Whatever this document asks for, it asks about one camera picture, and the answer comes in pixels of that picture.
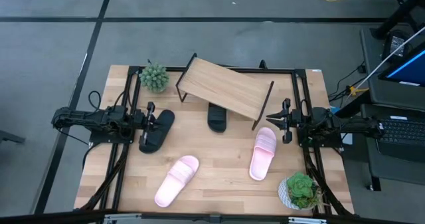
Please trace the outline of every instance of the small wooden rack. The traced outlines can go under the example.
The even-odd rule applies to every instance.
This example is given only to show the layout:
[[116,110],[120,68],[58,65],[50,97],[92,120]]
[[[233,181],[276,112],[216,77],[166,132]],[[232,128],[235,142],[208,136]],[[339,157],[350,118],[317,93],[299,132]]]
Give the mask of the small wooden rack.
[[254,130],[263,115],[273,84],[274,81],[268,84],[197,58],[195,53],[177,81],[176,88],[181,102],[187,94],[192,94],[255,120],[252,126]]

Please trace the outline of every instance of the plant pot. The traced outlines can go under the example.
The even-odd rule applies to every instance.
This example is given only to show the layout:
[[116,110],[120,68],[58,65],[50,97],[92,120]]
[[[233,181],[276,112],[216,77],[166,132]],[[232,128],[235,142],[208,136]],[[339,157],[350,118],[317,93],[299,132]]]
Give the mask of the plant pot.
[[286,181],[288,179],[289,179],[289,177],[283,179],[282,182],[279,184],[278,194],[279,194],[280,201],[282,201],[282,203],[286,207],[289,207],[289,208],[295,209],[295,210],[306,210],[307,211],[307,210],[313,209],[315,205],[312,205],[311,207],[307,207],[307,208],[299,208],[297,205],[295,205],[291,202],[291,198],[290,198],[290,195],[288,193],[288,185],[286,185]]

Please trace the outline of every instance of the gray floor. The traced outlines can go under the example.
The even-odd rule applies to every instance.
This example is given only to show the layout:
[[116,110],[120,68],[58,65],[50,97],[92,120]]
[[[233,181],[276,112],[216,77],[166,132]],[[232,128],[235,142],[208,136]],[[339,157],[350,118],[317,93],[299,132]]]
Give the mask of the gray floor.
[[[97,17],[103,0],[0,0],[0,16]],[[111,0],[107,17],[388,17],[396,0]],[[414,17],[423,21],[423,10]],[[234,66],[319,68],[328,92],[363,61],[359,30],[371,24],[329,23],[104,23],[78,109],[91,110],[87,95],[103,90],[111,64],[183,66],[197,52]],[[0,216],[31,212],[56,132],[53,112],[66,106],[88,47],[93,23],[0,23],[0,129],[24,136],[24,145],[0,145]],[[343,84],[361,77],[354,74]],[[88,133],[71,129],[84,140]],[[73,207],[86,146],[67,141],[47,212]],[[369,181],[362,156],[348,155],[347,178],[362,217],[420,223],[425,187],[384,180],[382,193]]]

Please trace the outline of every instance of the keyboard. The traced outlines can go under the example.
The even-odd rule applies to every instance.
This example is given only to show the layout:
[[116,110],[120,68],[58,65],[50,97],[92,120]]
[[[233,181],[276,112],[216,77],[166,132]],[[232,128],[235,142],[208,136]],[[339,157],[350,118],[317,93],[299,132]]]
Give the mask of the keyboard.
[[379,118],[384,136],[377,140],[378,151],[406,161],[425,162],[425,118],[397,118]]

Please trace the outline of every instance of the black keyboard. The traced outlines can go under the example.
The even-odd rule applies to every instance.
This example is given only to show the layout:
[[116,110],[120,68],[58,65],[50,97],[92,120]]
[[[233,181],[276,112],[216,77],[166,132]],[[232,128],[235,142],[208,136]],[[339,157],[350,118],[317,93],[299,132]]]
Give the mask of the black keyboard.
[[425,120],[380,120],[384,136],[379,142],[425,147]]

